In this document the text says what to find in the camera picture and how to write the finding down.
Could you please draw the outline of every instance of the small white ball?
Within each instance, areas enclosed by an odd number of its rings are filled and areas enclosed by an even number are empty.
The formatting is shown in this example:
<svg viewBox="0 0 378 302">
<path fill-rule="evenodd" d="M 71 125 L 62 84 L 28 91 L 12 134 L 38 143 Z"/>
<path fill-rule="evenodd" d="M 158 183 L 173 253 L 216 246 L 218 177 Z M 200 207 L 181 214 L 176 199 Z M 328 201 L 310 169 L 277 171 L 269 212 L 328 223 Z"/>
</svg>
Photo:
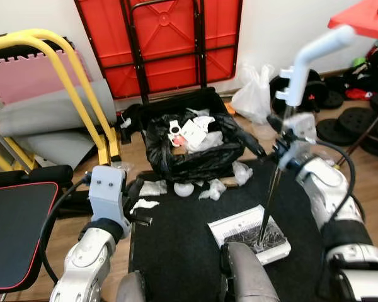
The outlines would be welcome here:
<svg viewBox="0 0 378 302">
<path fill-rule="evenodd" d="M 195 186 L 193 184 L 178 184 L 177 182 L 174 183 L 174 191 L 176 195 L 181 197 L 188 197 L 193 193 Z"/>
</svg>

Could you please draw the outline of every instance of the pink foam mat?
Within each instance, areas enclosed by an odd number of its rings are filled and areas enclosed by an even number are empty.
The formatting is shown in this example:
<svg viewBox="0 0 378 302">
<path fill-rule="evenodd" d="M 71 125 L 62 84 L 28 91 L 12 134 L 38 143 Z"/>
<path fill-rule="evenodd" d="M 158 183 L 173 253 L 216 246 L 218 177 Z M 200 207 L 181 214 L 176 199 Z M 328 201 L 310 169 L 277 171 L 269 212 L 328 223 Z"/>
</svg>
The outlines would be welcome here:
<svg viewBox="0 0 378 302">
<path fill-rule="evenodd" d="M 67 73 L 75 86 L 80 85 L 77 75 L 71 67 L 69 58 L 62 50 L 56 51 Z M 57 77 L 50 60 L 43 53 L 28 55 L 28 58 L 8 58 L 8 62 L 0 59 L 0 100 L 3 104 L 11 104 L 41 94 L 63 90 L 64 86 Z"/>
</svg>

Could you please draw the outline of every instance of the red table top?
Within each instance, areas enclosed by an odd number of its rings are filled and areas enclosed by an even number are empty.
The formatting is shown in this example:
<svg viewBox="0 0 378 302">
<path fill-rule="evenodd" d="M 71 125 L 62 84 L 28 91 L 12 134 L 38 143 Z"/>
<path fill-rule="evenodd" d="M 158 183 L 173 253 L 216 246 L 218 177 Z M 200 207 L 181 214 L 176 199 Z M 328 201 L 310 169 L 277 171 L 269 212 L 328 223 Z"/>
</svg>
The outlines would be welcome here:
<svg viewBox="0 0 378 302">
<path fill-rule="evenodd" d="M 352 26 L 357 34 L 378 39 L 378 0 L 363 0 L 329 21 L 328 27 L 341 24 Z"/>
</svg>

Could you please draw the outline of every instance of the white wall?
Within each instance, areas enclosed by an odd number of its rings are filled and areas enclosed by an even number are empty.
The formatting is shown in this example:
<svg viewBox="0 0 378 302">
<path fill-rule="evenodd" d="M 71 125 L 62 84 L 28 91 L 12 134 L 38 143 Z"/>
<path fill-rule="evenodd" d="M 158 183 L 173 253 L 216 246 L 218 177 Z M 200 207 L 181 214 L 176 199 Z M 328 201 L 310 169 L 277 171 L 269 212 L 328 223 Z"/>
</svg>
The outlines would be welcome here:
<svg viewBox="0 0 378 302">
<path fill-rule="evenodd" d="M 288 67 L 297 51 L 308 41 L 328 31 L 331 16 L 358 0 L 243 0 L 238 65 L 249 62 Z M 73 0 L 2 0 L 0 34 L 26 28 L 46 28 L 67 36 L 81 52 L 93 79 L 101 72 L 85 34 Z M 320 71 L 348 67 L 353 58 L 364 55 L 372 41 L 359 37 L 354 46 L 313 64 Z M 239 87 L 238 81 L 215 85 L 219 91 Z"/>
</svg>

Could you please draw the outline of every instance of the red trim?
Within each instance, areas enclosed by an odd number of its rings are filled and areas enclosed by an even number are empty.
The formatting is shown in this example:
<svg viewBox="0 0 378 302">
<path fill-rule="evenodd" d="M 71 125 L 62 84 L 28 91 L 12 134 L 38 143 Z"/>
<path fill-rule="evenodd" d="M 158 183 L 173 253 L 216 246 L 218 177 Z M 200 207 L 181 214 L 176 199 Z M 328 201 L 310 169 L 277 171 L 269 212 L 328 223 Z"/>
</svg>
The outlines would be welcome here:
<svg viewBox="0 0 378 302">
<path fill-rule="evenodd" d="M 36 186 L 36 185 L 39 185 L 39 184 L 54 184 L 56 186 L 56 192 L 54 194 L 54 197 L 52 199 L 52 201 L 50 202 L 50 206 L 49 206 L 49 210 L 48 210 L 48 215 L 50 213 L 50 210 L 52 209 L 53 207 L 53 204 L 56 200 L 56 196 L 57 196 L 57 192 L 59 192 L 59 186 L 57 185 L 56 182 L 53 182 L 53 181 L 45 181 L 45 182 L 33 182 L 33 183 L 30 183 L 30 184 L 17 184 L 15 186 L 8 186 L 8 187 L 0 187 L 0 190 L 1 189 L 7 189 L 9 187 L 24 187 L 24 186 Z M 33 265 L 33 262 L 35 261 L 35 257 L 37 256 L 37 252 L 38 252 L 38 247 L 39 247 L 39 242 L 40 240 L 38 240 L 37 242 L 37 246 L 35 247 L 35 251 L 33 252 L 33 256 L 32 256 L 32 260 L 31 260 L 31 264 L 30 264 L 30 267 L 28 268 L 28 271 L 26 272 L 24 278 L 17 284 L 13 285 L 13 286 L 9 286 L 9 287 L 6 287 L 6 288 L 0 288 L 0 290 L 8 290 L 8 289 L 13 289 L 13 288 L 16 288 L 17 286 L 19 286 L 20 284 L 22 284 L 25 279 L 28 277 L 28 275 L 30 274 L 31 272 L 31 268 L 32 268 L 32 265 Z"/>
</svg>

